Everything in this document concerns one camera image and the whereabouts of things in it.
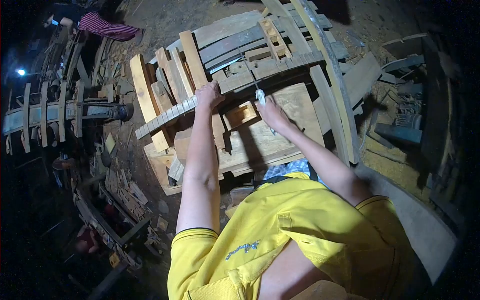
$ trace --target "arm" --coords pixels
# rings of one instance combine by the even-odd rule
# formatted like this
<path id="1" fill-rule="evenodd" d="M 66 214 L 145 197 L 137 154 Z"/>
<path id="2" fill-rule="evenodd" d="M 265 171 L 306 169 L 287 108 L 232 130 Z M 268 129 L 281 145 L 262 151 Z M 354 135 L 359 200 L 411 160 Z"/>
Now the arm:
<path id="1" fill-rule="evenodd" d="M 93 253 L 98 250 L 98 242 L 95 239 L 95 234 L 93 233 L 93 230 L 90 231 L 90 237 L 92 238 L 93 241 L 93 247 L 88 249 L 88 253 Z"/>
<path id="2" fill-rule="evenodd" d="M 218 82 L 212 81 L 195 91 L 192 135 L 183 173 L 183 189 L 177 220 L 177 233 L 189 228 L 220 231 L 220 187 L 218 161 L 212 130 L 212 109 L 223 99 Z"/>
<path id="3" fill-rule="evenodd" d="M 338 157 L 292 124 L 271 96 L 266 97 L 265 106 L 258 105 L 257 108 L 268 126 L 300 149 L 318 176 L 333 192 L 352 206 L 372 196 L 367 186 Z"/>

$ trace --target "woman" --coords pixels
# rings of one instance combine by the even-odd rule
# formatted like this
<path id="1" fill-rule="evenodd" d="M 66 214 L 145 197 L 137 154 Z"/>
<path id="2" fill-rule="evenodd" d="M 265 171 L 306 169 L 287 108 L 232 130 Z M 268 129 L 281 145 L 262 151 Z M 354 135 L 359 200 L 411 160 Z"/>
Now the woman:
<path id="1" fill-rule="evenodd" d="M 48 17 L 43 22 L 43 26 L 47 28 L 51 24 L 66 26 L 70 38 L 73 38 L 77 30 L 88 30 L 96 35 L 117 41 L 128 41 L 135 37 L 136 46 L 140 45 L 145 32 L 145 29 L 142 28 L 110 23 L 104 20 L 98 12 L 76 4 L 53 4 L 48 10 Z"/>

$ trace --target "left hand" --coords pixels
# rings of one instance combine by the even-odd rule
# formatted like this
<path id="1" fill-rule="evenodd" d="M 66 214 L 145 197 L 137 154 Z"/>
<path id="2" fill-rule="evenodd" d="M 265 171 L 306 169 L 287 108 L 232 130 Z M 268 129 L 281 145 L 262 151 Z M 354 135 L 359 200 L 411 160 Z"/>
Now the left hand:
<path id="1" fill-rule="evenodd" d="M 220 87 L 217 80 L 213 80 L 195 91 L 197 96 L 197 108 L 212 111 L 225 96 L 220 94 Z"/>

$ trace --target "striped pants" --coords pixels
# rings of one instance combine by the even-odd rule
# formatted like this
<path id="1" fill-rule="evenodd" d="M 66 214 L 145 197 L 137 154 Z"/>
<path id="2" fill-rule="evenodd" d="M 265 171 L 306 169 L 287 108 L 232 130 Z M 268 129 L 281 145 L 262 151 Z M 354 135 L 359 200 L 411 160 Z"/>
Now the striped pants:
<path id="1" fill-rule="evenodd" d="M 78 25 L 80 30 L 88 30 L 99 36 L 106 36 L 117 41 L 128 41 L 139 30 L 124 24 L 112 24 L 105 21 L 97 12 L 88 12 Z"/>

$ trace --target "yellow t-shirt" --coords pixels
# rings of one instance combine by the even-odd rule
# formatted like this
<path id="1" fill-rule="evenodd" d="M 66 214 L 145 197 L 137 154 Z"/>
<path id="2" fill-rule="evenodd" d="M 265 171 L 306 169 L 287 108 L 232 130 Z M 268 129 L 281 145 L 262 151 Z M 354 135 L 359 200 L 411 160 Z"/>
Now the yellow t-shirt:
<path id="1" fill-rule="evenodd" d="M 220 235 L 193 228 L 175 236 L 170 299 L 257 299 L 262 272 L 290 239 L 348 293 L 399 297 L 414 252 L 391 201 L 352 207 L 304 173 L 286 176 L 295 178 L 245 198 Z"/>

